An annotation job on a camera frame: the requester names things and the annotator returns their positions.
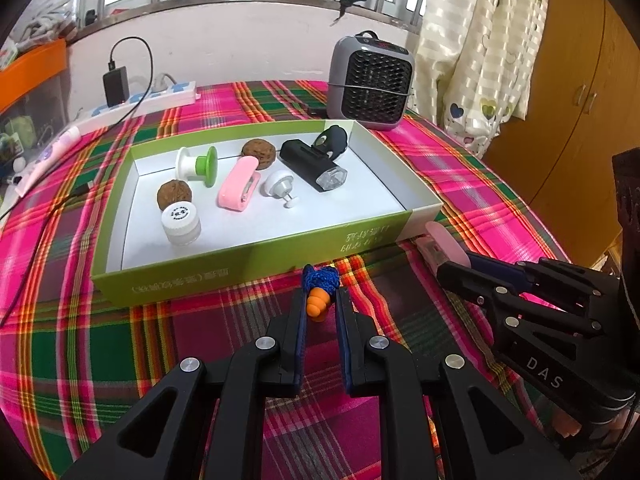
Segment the black cable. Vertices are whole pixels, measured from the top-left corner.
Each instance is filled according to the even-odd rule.
[[[113,48],[111,49],[111,53],[110,53],[110,56],[109,56],[110,66],[111,66],[111,63],[113,63],[113,49],[116,48],[117,45],[119,45],[120,43],[122,43],[125,40],[140,40],[140,41],[142,41],[142,43],[145,44],[146,49],[149,52],[149,63],[151,65],[151,74],[149,76],[149,85],[146,87],[146,91],[142,95],[142,97],[140,98],[140,101],[138,101],[137,104],[129,112],[127,112],[117,123],[115,123],[114,125],[110,126],[107,130],[104,131],[104,133],[100,134],[100,137],[102,137],[102,136],[106,135],[107,133],[111,132],[112,130],[114,130],[117,126],[122,124],[130,115],[135,113],[135,111],[142,104],[142,101],[149,95],[149,92],[151,92],[151,86],[152,86],[153,80],[154,80],[154,55],[151,52],[151,47],[149,47],[149,44],[145,40],[143,40],[142,38],[140,38],[138,36],[127,36],[126,38],[122,38],[121,40],[117,41],[116,44],[113,45]],[[27,190],[27,192],[24,194],[24,196],[19,198],[14,205],[12,205],[7,211],[5,211],[2,214],[2,216],[0,216],[0,222],[2,221],[2,219],[4,219],[6,216],[8,216],[9,213],[11,211],[13,211],[18,206],[18,204],[20,202],[22,202],[29,195],[29,193],[33,189],[35,189],[35,187],[39,183],[41,183],[47,176],[49,176],[51,173],[53,173],[57,168],[59,168],[60,166],[65,164],[66,161],[68,161],[70,158],[72,158],[73,156],[77,155],[81,150],[84,150],[84,146],[80,146],[77,149],[73,150],[72,152],[69,152],[66,156],[61,158],[58,161],[57,164],[52,166],[49,171],[44,173],[38,180],[36,180],[36,182],[33,184],[33,186],[29,190]],[[33,267],[33,263],[35,261],[36,254],[38,252],[38,247],[39,247],[39,245],[40,245],[40,243],[42,241],[42,237],[44,236],[44,232],[45,232],[45,229],[47,228],[47,225],[49,224],[49,221],[53,218],[53,215],[56,213],[56,211],[58,211],[58,209],[60,209],[63,205],[65,205],[69,200],[71,200],[73,198],[76,198],[76,197],[83,196],[83,195],[85,195],[85,194],[87,194],[89,192],[91,187],[97,186],[100,183],[101,178],[102,178],[101,176],[97,175],[92,183],[82,184],[81,186],[78,186],[77,188],[75,188],[68,196],[66,196],[60,202],[58,202],[55,206],[53,206],[51,211],[49,211],[49,213],[45,217],[44,222],[42,223],[42,227],[40,229],[40,233],[38,234],[38,238],[36,240],[36,244],[34,246],[33,253],[31,253],[31,258],[29,260],[29,264],[27,265],[27,269],[25,270],[25,272],[24,272],[24,274],[22,276],[22,280],[20,281],[20,284],[18,285],[18,290],[16,291],[14,299],[11,302],[11,304],[9,305],[9,308],[5,311],[5,313],[2,315],[2,318],[0,319],[0,330],[2,330],[2,327],[4,327],[4,324],[6,323],[6,320],[9,319],[9,316],[11,316],[13,310],[15,309],[15,307],[18,304],[18,301],[20,300],[20,297],[22,295],[23,289],[24,289],[24,287],[25,287],[25,285],[27,283],[27,279],[28,279],[29,274],[31,272],[31,267]]]
[[[122,38],[121,40],[117,41],[115,45],[113,45],[113,48],[111,49],[111,53],[109,55],[109,62],[110,64],[113,62],[113,49],[116,48],[116,46],[118,44],[120,44],[121,42],[125,41],[125,40],[140,40],[142,41],[142,43],[145,44],[146,49],[149,52],[149,63],[151,65],[151,75],[149,77],[149,85],[146,87],[146,91],[144,93],[144,95],[142,96],[142,98],[140,99],[140,101],[137,102],[137,104],[131,109],[129,110],[126,114],[124,114],[124,116],[118,120],[117,123],[111,125],[109,128],[107,128],[102,134],[100,134],[99,137],[103,137],[106,134],[112,132],[114,129],[116,129],[118,126],[120,126],[129,116],[133,115],[136,110],[138,110],[138,108],[140,107],[140,105],[142,104],[142,101],[145,100],[145,98],[149,95],[149,92],[151,92],[151,86],[153,84],[153,80],[154,80],[154,55],[151,52],[151,47],[149,47],[149,44],[143,40],[142,38],[138,37],[138,36],[127,36],[126,38]],[[18,204],[20,204],[20,202],[22,202],[25,198],[27,198],[27,195],[29,195],[31,193],[31,191],[33,191],[33,189],[35,189],[39,183],[41,183],[45,178],[47,178],[51,173],[53,173],[54,171],[56,171],[58,168],[60,168],[63,164],[65,164],[69,159],[73,158],[74,156],[76,156],[78,153],[80,153],[81,150],[84,150],[85,146],[79,146],[78,148],[76,148],[75,150],[67,153],[64,157],[62,157],[55,165],[53,165],[49,171],[47,171],[46,173],[44,173],[38,180],[36,180],[36,182],[33,184],[33,186],[31,186],[27,192],[24,194],[23,197],[19,198],[15,204],[13,204],[7,211],[5,211],[4,213],[2,213],[2,215],[0,216],[0,222],[2,222],[2,220],[4,218],[6,218],[7,216],[9,216],[9,213],[11,213],[11,211],[13,211],[16,207],[18,207]]]
[[[607,453],[605,456],[601,456],[595,462],[592,462],[589,465],[586,465],[585,467],[578,469],[578,473],[580,474],[588,473],[589,471],[596,469],[599,465],[603,464],[607,460],[610,460],[611,457],[615,455],[615,453],[618,451],[618,449],[620,448],[620,445],[622,444],[625,438],[626,432],[629,430],[629,427],[631,426],[631,421],[634,419],[634,415],[636,414],[636,409],[638,408],[639,405],[640,405],[640,396],[636,394],[636,398],[634,399],[633,403],[629,407],[629,413],[627,413],[626,415],[625,425],[622,427],[622,431],[618,435],[618,438],[616,439],[615,443],[612,444],[612,446],[600,448],[600,449],[612,449],[612,452]]]
[[[11,305],[9,305],[9,308],[6,310],[6,312],[2,314],[2,319],[0,319],[0,330],[2,330],[2,327],[6,323],[6,320],[9,319],[9,316],[11,316],[16,305],[18,304],[18,300],[20,300],[20,297],[22,295],[22,290],[24,289],[24,286],[27,283],[27,279],[31,271],[31,267],[33,267],[33,264],[36,260],[36,254],[38,254],[38,247],[40,246],[42,237],[44,236],[44,231],[47,229],[47,225],[49,225],[49,222],[53,218],[53,215],[55,215],[56,211],[58,211],[58,209],[60,209],[63,205],[65,205],[71,199],[86,195],[93,186],[94,186],[93,182],[88,182],[86,184],[82,184],[81,186],[76,187],[71,193],[69,193],[69,195],[67,195],[55,206],[53,206],[51,211],[49,211],[49,213],[45,217],[44,222],[42,223],[42,227],[40,228],[40,233],[38,234],[38,238],[36,239],[35,248],[31,253],[31,258],[29,259],[29,263],[27,264],[27,269],[25,273],[22,275],[22,280],[20,280],[20,285],[18,285],[18,290],[15,293],[14,300],[11,302]]]

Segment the heart pattern curtain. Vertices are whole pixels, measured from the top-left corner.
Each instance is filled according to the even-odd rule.
[[[526,116],[548,0],[426,0],[415,108],[482,157],[501,123]]]

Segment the orange shelf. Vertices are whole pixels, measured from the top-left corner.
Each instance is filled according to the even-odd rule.
[[[0,72],[0,114],[63,70],[66,70],[65,40],[53,41],[20,56]]]

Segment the pink stapler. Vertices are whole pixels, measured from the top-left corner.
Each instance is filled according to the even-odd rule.
[[[218,205],[234,211],[244,211],[251,195],[260,181],[260,173],[255,171],[258,159],[242,156],[222,183],[218,193]]]
[[[471,262],[465,250],[449,234],[444,225],[437,222],[427,222],[424,227],[426,230],[425,235],[416,238],[415,244],[434,276],[437,275],[438,267],[448,261],[464,267],[471,267]]]

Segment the orange earplug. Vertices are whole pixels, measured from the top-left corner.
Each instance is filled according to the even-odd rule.
[[[331,305],[329,294],[316,286],[311,289],[308,298],[306,298],[306,313],[312,321],[324,321],[329,305]]]

